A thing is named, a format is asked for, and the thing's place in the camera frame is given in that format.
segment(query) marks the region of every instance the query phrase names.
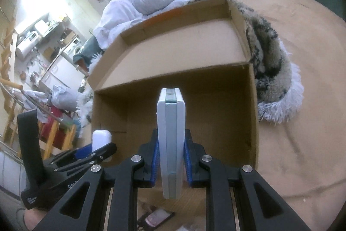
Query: triangular cutout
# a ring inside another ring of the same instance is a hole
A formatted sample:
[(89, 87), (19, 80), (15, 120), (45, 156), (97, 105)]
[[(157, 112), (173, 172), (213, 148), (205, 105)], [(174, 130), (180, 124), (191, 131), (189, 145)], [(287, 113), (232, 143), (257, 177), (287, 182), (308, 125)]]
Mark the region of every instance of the triangular cutout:
[(255, 183), (254, 188), (264, 218), (272, 218), (283, 213), (283, 210), (279, 206), (279, 204), (268, 194), (268, 192), (259, 183)]
[(60, 209), (60, 213), (74, 219), (78, 219), (81, 215), (85, 198), (89, 190), (90, 183), (84, 183), (74, 195)]

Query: cardboard box lid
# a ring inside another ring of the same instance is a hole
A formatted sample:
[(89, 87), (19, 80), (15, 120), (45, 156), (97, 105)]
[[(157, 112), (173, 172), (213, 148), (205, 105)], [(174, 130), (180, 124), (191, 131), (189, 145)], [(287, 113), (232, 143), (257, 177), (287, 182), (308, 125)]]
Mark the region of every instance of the cardboard box lid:
[(89, 84), (101, 91), (159, 75), (247, 64), (244, 18), (226, 0), (202, 0), (150, 18), (119, 35)]

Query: person's hand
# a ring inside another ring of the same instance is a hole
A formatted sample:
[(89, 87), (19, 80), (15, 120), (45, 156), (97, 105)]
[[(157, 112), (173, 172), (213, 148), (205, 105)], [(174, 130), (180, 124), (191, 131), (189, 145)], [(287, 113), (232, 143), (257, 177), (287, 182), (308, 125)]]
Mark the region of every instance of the person's hand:
[(33, 208), (31, 210), (25, 210), (24, 213), (24, 223), (29, 231), (32, 231), (36, 225), (45, 217), (47, 211), (38, 210)]

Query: white trash bag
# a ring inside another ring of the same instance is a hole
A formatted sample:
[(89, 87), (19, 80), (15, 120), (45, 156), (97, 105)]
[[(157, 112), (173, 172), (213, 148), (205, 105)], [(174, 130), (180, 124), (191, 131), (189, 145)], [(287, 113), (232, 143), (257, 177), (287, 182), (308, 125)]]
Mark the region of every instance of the white trash bag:
[(67, 86), (53, 86), (51, 103), (58, 109), (75, 112), (80, 92), (72, 90)]

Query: white rectangular object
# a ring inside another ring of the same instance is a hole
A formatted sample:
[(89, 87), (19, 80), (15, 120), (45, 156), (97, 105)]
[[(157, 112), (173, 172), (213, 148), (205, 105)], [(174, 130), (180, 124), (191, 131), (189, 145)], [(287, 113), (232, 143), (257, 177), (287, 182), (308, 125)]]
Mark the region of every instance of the white rectangular object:
[(157, 103), (163, 196), (178, 199), (183, 184), (186, 108), (179, 88), (161, 90)]

